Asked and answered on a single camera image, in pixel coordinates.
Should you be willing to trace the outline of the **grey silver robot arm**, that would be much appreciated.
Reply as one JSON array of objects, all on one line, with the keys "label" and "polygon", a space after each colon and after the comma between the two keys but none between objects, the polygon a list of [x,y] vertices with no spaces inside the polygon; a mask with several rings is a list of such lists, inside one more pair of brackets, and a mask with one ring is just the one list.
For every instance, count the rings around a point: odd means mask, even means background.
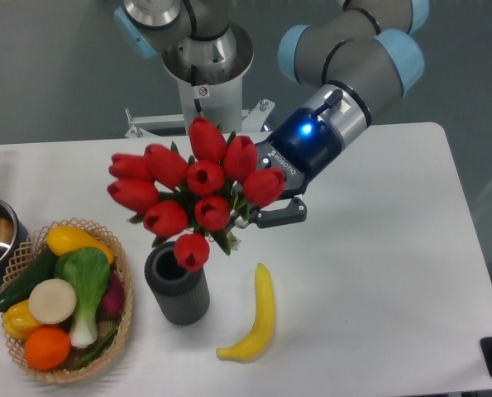
[{"label": "grey silver robot arm", "polygon": [[[279,43],[280,71],[314,95],[259,145],[259,167],[284,172],[281,210],[253,209],[251,222],[274,227],[306,218],[308,184],[420,79],[424,58],[412,34],[428,17],[425,1],[347,1],[320,27],[290,28]],[[204,116],[228,131],[261,127],[242,108],[251,38],[226,1],[125,1],[117,26],[141,57],[159,55],[175,79],[186,122]]]}]

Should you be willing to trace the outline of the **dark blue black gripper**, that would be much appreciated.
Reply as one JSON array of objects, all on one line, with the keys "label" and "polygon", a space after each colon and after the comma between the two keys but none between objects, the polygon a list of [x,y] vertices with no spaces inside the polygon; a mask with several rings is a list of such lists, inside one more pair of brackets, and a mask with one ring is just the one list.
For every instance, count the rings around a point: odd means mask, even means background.
[{"label": "dark blue black gripper", "polygon": [[[285,177],[281,199],[303,194],[308,185],[370,125],[370,112],[343,84],[322,86],[263,141],[256,144],[259,169],[276,168]],[[256,210],[258,228],[304,222],[308,209],[299,197],[285,208]]]}]

